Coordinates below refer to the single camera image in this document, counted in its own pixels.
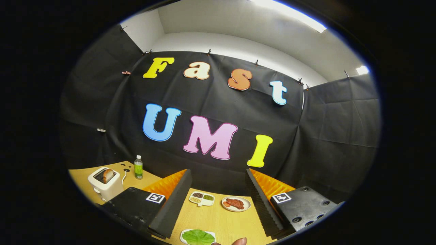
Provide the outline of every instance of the ceiling light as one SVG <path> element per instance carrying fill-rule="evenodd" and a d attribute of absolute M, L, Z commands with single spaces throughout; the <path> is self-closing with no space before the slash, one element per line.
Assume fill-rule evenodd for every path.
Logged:
<path fill-rule="evenodd" d="M 366 68 L 366 66 L 361 66 L 359 68 L 356 68 L 357 73 L 359 73 L 359 75 L 362 74 L 367 74 L 369 72 L 368 68 Z"/>
<path fill-rule="evenodd" d="M 323 26 L 321 23 L 317 22 L 316 20 L 310 18 L 309 16 L 289 7 L 284 4 L 278 3 L 273 0 L 249 0 L 251 2 L 256 3 L 258 6 L 273 9 L 277 12 L 283 13 L 284 15 L 287 15 L 289 17 L 292 17 L 294 19 L 297 19 L 304 24 L 310 26 L 311 28 L 315 29 L 317 32 L 322 33 L 327 28 Z"/>

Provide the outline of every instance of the lettuce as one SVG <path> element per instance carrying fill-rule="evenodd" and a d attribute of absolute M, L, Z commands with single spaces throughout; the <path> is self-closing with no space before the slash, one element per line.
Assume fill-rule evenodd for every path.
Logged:
<path fill-rule="evenodd" d="M 202 230 L 186 231 L 182 237 L 189 245 L 211 245 L 215 242 L 215 238 L 211 234 Z"/>

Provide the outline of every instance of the white toaster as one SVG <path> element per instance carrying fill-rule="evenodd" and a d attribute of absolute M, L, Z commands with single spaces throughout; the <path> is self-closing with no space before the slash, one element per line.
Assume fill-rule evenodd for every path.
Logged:
<path fill-rule="evenodd" d="M 103 173 L 107 169 L 109 168 L 101 167 L 88 176 L 88 181 L 91 183 L 94 191 L 100 195 L 104 202 L 111 200 L 124 191 L 123 184 L 121 183 L 121 175 L 113 169 L 115 175 L 108 181 L 108 183 L 103 183 Z"/>

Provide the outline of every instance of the divided plate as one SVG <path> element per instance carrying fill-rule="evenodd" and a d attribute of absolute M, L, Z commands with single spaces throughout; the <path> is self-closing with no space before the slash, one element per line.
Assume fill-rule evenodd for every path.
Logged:
<path fill-rule="evenodd" d="M 195 193 L 200 193 L 200 194 L 203 195 L 203 197 L 194 197 L 194 194 L 195 194 Z M 214 199 L 213 199 L 213 200 L 207 200 L 207 199 L 204 199 L 204 195 L 211 196 L 211 197 L 213 197 Z M 191 200 L 192 197 L 200 199 L 200 203 L 192 201 L 192 200 Z M 197 206 L 199 206 L 199 207 L 201 207 L 202 205 L 204 205 L 204 206 L 212 206 L 212 205 L 214 204 L 214 202 L 215 202 L 215 196 L 214 196 L 214 195 L 211 195 L 211 194 L 208 194 L 208 193 L 203 193 L 203 192 L 199 192 L 199 191 L 194 191 L 194 192 L 192 192 L 191 195 L 189 196 L 189 201 L 190 201 L 190 202 L 193 202 L 193 203 L 196 203 Z"/>
<path fill-rule="evenodd" d="M 185 239 L 183 239 L 182 235 L 183 235 L 183 233 L 185 233 L 185 232 L 187 232 L 187 231 L 190 231 L 190 230 L 194 230 L 194 229 L 183 230 L 182 233 L 180 233 L 180 241 L 182 241 L 184 244 L 188 244 L 188 245 L 189 245 L 189 243 L 186 242 Z M 217 241 L 217 238 L 215 237 L 215 232 L 210 232 L 210 231 L 205 231 L 205 232 L 211 234 L 211 235 L 214 237 L 214 242 Z"/>
<path fill-rule="evenodd" d="M 244 204 L 244 209 L 237 209 L 237 208 L 235 208 L 233 206 L 230 206 L 230 207 L 224 206 L 224 202 L 226 201 L 227 198 L 240 200 Z M 249 209 L 251 207 L 251 203 L 247 199 L 245 199 L 243 197 L 236 197 L 236 196 L 228 196 L 228 197 L 223 198 L 221 200 L 221 205 L 225 209 L 233 211 L 233 212 L 243 212 L 243 211 L 245 211 L 245 210 L 247 210 L 247 209 Z"/>

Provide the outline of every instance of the screw hole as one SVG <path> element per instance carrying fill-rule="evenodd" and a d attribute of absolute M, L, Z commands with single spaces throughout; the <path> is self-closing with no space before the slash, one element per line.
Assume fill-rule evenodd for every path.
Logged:
<path fill-rule="evenodd" d="M 294 218 L 292 222 L 297 223 L 301 221 L 301 217 Z"/>

